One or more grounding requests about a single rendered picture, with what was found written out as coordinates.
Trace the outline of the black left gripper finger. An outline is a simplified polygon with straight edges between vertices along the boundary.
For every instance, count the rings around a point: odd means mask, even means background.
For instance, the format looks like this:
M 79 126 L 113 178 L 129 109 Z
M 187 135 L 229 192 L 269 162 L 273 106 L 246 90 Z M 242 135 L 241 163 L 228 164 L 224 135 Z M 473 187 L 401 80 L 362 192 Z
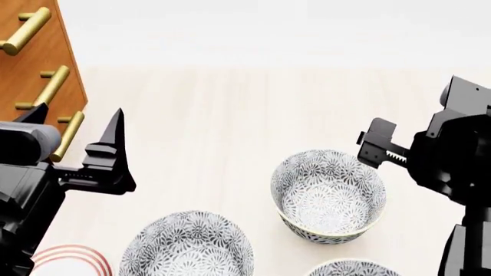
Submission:
M 130 173 L 126 147 L 124 112 L 117 110 L 102 137 L 85 148 L 82 171 L 91 177 L 84 185 L 88 192 L 133 192 L 136 183 Z
M 41 103 L 35 107 L 32 107 L 27 112 L 24 112 L 20 117 L 15 119 L 16 123 L 36 123 L 44 124 L 46 116 L 48 114 L 49 107 L 45 103 Z

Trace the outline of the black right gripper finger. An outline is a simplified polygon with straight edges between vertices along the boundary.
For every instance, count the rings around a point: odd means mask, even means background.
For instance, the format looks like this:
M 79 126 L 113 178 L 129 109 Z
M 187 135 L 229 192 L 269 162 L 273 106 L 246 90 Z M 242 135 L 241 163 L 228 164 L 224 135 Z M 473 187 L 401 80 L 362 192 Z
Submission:
M 374 169 L 385 161 L 397 164 L 398 158 L 389 152 L 393 146 L 391 139 L 395 127 L 394 123 L 385 119 L 373 119 L 368 130 L 361 132 L 358 137 L 357 145 L 360 146 L 358 160 Z

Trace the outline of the black white floral bowl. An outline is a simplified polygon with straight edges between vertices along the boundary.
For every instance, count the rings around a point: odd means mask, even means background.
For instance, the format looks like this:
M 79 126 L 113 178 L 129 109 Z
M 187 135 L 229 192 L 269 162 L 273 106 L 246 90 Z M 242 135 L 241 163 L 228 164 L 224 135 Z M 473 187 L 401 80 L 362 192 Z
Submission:
M 124 251 L 118 276 L 253 276 L 254 253 L 222 215 L 184 211 L 144 227 Z
M 315 266 L 304 276 L 402 276 L 386 266 L 363 259 L 335 259 Z
M 310 149 L 283 160 L 272 174 L 270 191 L 286 227 L 326 245 L 362 236 L 387 203 L 386 187 L 374 169 L 332 149 Z

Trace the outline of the wooden drawer cabinet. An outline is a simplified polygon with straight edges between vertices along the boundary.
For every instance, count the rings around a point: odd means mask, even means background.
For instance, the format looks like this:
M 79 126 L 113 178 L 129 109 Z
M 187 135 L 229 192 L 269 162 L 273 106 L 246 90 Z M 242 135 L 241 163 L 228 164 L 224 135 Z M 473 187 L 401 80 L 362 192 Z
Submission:
M 20 117 L 49 83 L 48 75 L 66 66 L 69 73 L 50 101 L 47 124 L 63 131 L 61 117 L 72 117 L 87 104 L 58 0 L 0 0 L 0 41 L 7 41 L 28 20 L 30 14 L 47 8 L 51 17 L 16 54 L 0 49 L 0 121 Z

